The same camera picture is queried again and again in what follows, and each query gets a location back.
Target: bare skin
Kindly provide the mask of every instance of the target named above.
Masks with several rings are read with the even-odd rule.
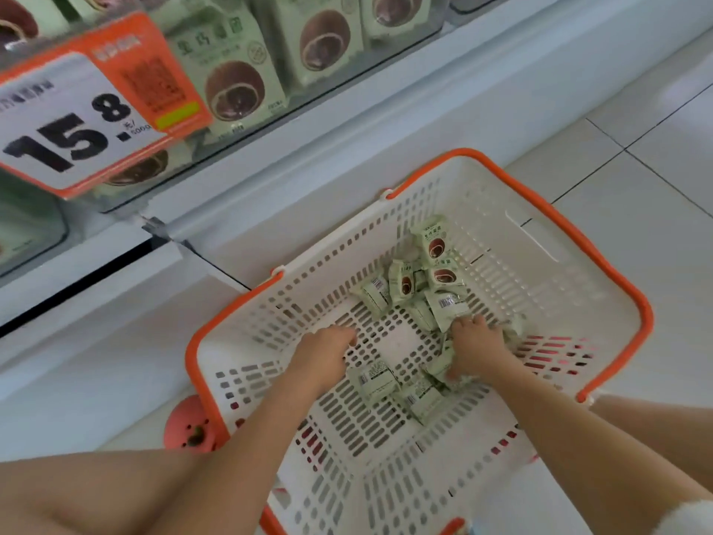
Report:
[[[453,376],[471,372],[493,384],[595,534],[648,534],[678,503],[713,499],[611,426],[708,486],[711,410],[603,396],[592,411],[608,424],[534,378],[482,321],[458,321],[453,333]],[[342,355],[353,338],[354,331],[342,327],[306,335],[240,439],[218,452],[73,454],[0,464],[0,525],[27,535],[253,535],[287,444],[316,397],[342,378]],[[616,499],[627,506],[608,508]]]

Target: brown food image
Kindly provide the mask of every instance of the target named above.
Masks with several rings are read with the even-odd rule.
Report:
[[[443,251],[445,249],[446,249],[446,243],[443,242],[443,239],[436,238],[436,239],[432,240],[431,243],[429,244],[429,255],[431,255],[431,257],[433,259],[435,259],[436,257],[441,257],[441,254],[443,253]]]
[[[132,165],[116,176],[112,176],[106,183],[118,187],[138,184],[155,178],[165,171],[167,166],[168,152],[162,150],[144,161],[139,161],[136,165]]]
[[[20,2],[0,0],[0,46],[32,39],[40,33],[39,26]]]
[[[407,295],[408,293],[411,292],[411,278],[402,278],[401,279],[401,293],[402,295]]]
[[[229,61],[210,73],[205,81],[205,97],[216,118],[235,122],[260,106],[265,98],[265,84],[249,63]]]
[[[433,277],[438,283],[453,283],[456,281],[456,275],[453,273],[453,270],[448,270],[445,268],[436,270],[433,273]]]
[[[324,71],[343,56],[351,40],[349,23],[339,11],[317,13],[299,37],[302,64],[310,71]]]
[[[397,27],[409,22],[423,0],[374,0],[371,6],[374,18],[382,26]]]

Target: white sleeve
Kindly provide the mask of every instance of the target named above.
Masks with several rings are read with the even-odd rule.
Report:
[[[653,535],[713,535],[713,502],[683,504],[664,517]]]

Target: orange price tag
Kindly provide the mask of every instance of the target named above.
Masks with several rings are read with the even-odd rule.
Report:
[[[64,198],[211,121],[140,11],[0,75],[0,166]]]

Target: white price label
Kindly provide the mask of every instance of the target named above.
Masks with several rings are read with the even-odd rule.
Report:
[[[0,85],[0,162],[48,188],[71,188],[165,137],[82,53]]]

